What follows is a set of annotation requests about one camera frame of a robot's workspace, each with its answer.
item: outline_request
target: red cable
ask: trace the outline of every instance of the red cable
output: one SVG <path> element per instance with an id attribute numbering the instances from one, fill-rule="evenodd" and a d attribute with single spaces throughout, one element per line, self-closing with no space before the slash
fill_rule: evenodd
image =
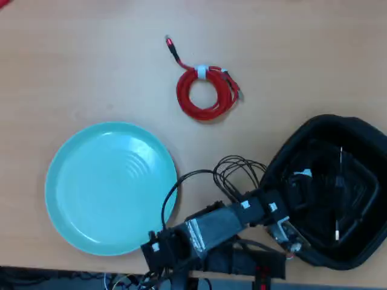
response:
<path id="1" fill-rule="evenodd" d="M 227 71 L 222 72 L 222 69 L 218 66 L 208 67 L 208 70 L 206 71 L 206 80 L 215 87 L 218 98 L 213 106 L 201 109 L 198 106 L 195 106 L 189 98 L 189 90 L 193 82 L 198 80 L 197 70 L 181 62 L 174 43 L 167 36 L 166 43 L 177 63 L 182 68 L 186 69 L 186 72 L 180 77 L 176 87 L 177 100 L 181 109 L 188 116 L 201 121 L 213 120 L 231 109 L 238 97 L 240 97 L 241 90 L 229 73 Z"/>

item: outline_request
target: plate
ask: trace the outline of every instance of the plate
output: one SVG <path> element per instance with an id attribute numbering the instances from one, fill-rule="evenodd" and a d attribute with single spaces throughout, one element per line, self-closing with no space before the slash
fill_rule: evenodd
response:
<path id="1" fill-rule="evenodd" d="M 161 206 L 176 183 L 174 162 L 148 131 L 102 123 L 71 137 L 45 183 L 47 212 L 72 246 L 99 256 L 136 250 L 161 230 Z M 166 205 L 171 215 L 176 192 Z"/>

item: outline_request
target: wooden table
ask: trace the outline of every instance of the wooden table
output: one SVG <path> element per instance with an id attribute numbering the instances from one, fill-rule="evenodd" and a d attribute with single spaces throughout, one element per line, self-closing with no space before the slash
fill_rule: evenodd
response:
<path id="1" fill-rule="evenodd" d="M 227 118 L 200 124 L 182 113 L 183 70 L 166 33 L 185 62 L 221 65 L 240 84 L 245 100 Z M 15 0 L 0 11 L 0 264 L 147 271 L 140 251 L 91 256 L 51 225 L 45 173 L 84 127 L 138 124 L 164 142 L 180 173 L 232 153 L 269 163 L 317 114 L 355 115 L 387 132 L 386 78 L 386 1 Z M 192 95 L 202 106 L 215 99 L 207 84 Z M 172 223 L 223 198 L 209 176 L 191 179 Z M 273 245 L 261 228 L 243 236 Z M 384 243 L 347 272 L 292 260 L 287 281 L 385 288 L 386 267 Z"/>

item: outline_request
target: black cable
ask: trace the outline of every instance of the black cable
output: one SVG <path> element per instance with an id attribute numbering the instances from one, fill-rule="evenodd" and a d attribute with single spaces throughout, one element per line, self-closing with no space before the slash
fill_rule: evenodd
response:
<path id="1" fill-rule="evenodd" d="M 259 163 L 257 161 L 245 159 L 239 155 L 229 155 L 222 158 L 218 164 L 214 167 L 213 170 L 209 169 L 201 169 L 189 172 L 180 178 L 178 178 L 177 182 L 171 188 L 167 196 L 165 197 L 163 206 L 161 207 L 161 223 L 163 225 L 163 229 L 166 229 L 165 223 L 165 206 L 172 196 L 174 191 L 179 188 L 179 186 L 183 183 L 187 178 L 194 176 L 199 173 L 210 173 L 213 175 L 213 181 L 215 185 L 228 197 L 231 202 L 240 202 L 243 199 L 243 195 L 239 192 L 239 190 L 228 180 L 228 177 L 237 171 L 238 169 L 242 169 L 245 171 L 247 176 L 252 180 L 254 188 L 259 187 L 259 179 L 256 175 L 254 168 L 265 172 L 266 165 L 263 163 Z"/>
<path id="2" fill-rule="evenodd" d="M 260 247 L 261 249 L 263 249 L 267 252 L 280 253 L 279 251 L 274 250 L 273 248 L 270 248 L 269 246 L 266 246 L 263 243 L 256 242 L 255 240 L 237 239 L 233 243 L 238 243 L 240 245 L 256 246 L 256 247 Z"/>
<path id="3" fill-rule="evenodd" d="M 211 284 L 211 281 L 210 281 L 209 279 L 207 279 L 207 278 L 204 278 L 204 281 L 207 282 L 208 287 L 209 287 L 209 290 L 212 290 L 212 284 Z"/>

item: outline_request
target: black pouch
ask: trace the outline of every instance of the black pouch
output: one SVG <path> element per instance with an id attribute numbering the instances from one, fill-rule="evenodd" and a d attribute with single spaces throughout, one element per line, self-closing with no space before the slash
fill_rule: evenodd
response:
<path id="1" fill-rule="evenodd" d="M 309 241 L 297 256 L 312 265 L 348 270 L 386 238 L 386 169 L 386 135 L 358 118 L 320 115 L 287 140 L 261 187 L 280 189 L 290 223 Z M 346 193 L 337 195 L 334 177 L 342 171 Z M 336 219 L 339 240 L 332 218 L 337 212 L 342 213 Z"/>

